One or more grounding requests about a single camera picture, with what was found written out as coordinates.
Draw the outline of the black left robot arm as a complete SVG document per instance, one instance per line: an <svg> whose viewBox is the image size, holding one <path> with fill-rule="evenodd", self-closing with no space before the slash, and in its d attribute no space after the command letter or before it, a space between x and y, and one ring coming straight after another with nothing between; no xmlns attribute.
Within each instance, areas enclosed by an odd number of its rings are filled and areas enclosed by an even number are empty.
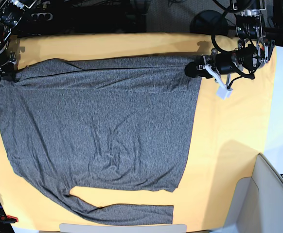
<svg viewBox="0 0 283 233"><path fill-rule="evenodd" d="M195 78L197 76L211 78L213 75L206 70L219 75L237 73L240 78L253 80L257 69L269 62L274 48L274 41L266 38L264 32L264 17L262 11L265 4L262 0L231 0L228 7L218 1L214 3L223 10L211 34L213 49L210 55L203 55L190 62L185 67L185 74ZM237 48L224 50L216 42L220 24L227 14L233 14L236 19Z"/></svg>

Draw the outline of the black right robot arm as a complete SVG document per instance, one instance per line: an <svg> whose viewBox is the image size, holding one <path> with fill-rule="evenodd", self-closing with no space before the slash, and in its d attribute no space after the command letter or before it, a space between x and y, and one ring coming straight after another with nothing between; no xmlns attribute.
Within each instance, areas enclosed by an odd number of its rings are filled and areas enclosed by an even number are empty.
<svg viewBox="0 0 283 233"><path fill-rule="evenodd" d="M12 29L36 3L36 0L4 0L0 5L0 81L11 76L17 64L15 53L8 49Z"/></svg>

